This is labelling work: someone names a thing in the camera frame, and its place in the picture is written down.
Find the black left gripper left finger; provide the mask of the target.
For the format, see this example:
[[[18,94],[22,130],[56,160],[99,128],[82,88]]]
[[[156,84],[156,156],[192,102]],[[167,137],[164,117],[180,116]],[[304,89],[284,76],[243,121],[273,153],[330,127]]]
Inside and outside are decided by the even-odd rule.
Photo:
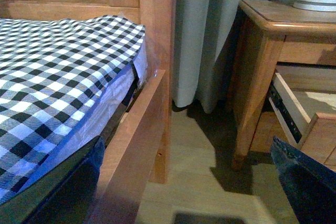
[[[96,136],[1,205],[1,223],[84,223],[105,151]]]

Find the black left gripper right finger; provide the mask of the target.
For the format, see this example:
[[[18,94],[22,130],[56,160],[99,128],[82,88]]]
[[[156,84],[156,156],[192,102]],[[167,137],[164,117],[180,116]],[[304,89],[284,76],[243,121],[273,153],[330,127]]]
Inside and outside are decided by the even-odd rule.
[[[335,172],[276,136],[270,153],[299,223],[335,223]]]

